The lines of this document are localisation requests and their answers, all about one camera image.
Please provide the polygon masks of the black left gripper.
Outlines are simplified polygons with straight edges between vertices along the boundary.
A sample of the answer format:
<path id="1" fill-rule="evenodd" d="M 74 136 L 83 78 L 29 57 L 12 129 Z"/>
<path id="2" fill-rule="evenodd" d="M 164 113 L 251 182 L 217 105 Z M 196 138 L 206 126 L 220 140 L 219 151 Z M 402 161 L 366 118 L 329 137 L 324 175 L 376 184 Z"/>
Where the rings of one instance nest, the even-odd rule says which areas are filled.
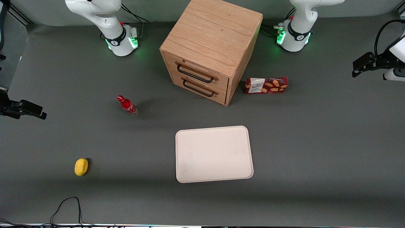
<path id="1" fill-rule="evenodd" d="M 353 62 L 352 77 L 378 69 L 396 68 L 396 56 L 387 47 L 382 54 L 367 52 Z"/>

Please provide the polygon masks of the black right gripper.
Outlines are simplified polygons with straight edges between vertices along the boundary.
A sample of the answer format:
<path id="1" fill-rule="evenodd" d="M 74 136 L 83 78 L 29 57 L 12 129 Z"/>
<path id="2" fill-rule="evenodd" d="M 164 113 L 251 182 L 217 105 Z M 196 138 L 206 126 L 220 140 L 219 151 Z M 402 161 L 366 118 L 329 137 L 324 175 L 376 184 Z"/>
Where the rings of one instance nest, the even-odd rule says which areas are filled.
<path id="1" fill-rule="evenodd" d="M 0 115 L 14 119 L 20 119 L 20 111 L 26 115 L 45 120 L 47 113 L 42 112 L 42 106 L 36 105 L 27 100 L 20 100 L 19 109 L 13 105 L 14 103 L 9 99 L 8 94 L 4 90 L 0 90 Z"/>

